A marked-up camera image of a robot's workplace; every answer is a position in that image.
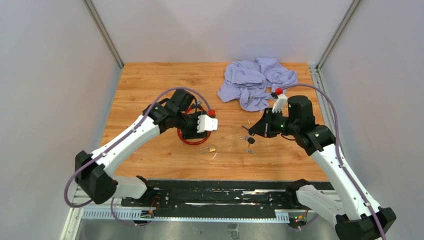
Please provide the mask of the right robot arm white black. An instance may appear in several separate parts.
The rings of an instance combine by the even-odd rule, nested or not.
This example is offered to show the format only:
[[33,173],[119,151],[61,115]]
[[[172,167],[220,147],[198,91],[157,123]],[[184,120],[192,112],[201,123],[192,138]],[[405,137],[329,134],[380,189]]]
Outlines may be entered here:
[[334,226],[341,240],[377,240],[396,220],[390,207],[383,208],[368,193],[344,161],[336,137],[325,125],[317,124],[312,102],[304,95],[278,99],[275,105],[288,104],[288,116],[281,110],[266,108],[258,122],[248,129],[251,136],[274,138],[292,136],[324,171],[340,201],[317,190],[305,179],[291,183],[285,195],[294,209],[305,206]]

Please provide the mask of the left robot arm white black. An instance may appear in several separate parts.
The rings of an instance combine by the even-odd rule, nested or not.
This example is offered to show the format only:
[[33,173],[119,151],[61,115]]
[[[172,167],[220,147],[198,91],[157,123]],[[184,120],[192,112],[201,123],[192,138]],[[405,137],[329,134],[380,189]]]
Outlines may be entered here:
[[113,198],[130,197],[142,207],[149,206],[153,201],[153,193],[148,189],[147,180],[141,176],[119,176],[115,172],[143,144],[168,129],[183,130],[192,123],[200,123],[199,116],[186,113],[198,98],[209,111],[212,110],[198,91],[189,87],[169,88],[160,93],[135,122],[113,140],[90,153],[80,151],[75,156],[75,172],[67,181],[64,193],[68,193],[70,184],[74,181],[89,199],[75,204],[65,196],[66,204],[72,208],[81,208],[90,203],[99,205]]

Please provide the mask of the red cable lock black body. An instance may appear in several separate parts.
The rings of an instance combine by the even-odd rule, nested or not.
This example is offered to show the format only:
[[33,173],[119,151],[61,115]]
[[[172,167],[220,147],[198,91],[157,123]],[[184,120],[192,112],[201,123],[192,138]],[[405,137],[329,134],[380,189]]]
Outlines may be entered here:
[[[191,110],[194,110],[195,113],[198,112],[198,110],[200,110],[201,112],[204,112],[204,108],[201,105],[201,101],[198,100],[196,101],[196,103],[192,103],[191,106],[184,112],[185,114],[189,114]],[[191,146],[197,146],[200,145],[204,142],[206,142],[208,140],[208,138],[211,135],[211,132],[202,132],[202,133],[197,133],[197,132],[191,132],[191,133],[184,133],[181,129],[177,128],[176,129],[177,135],[179,137],[179,139],[187,144],[187,145],[191,145]]]

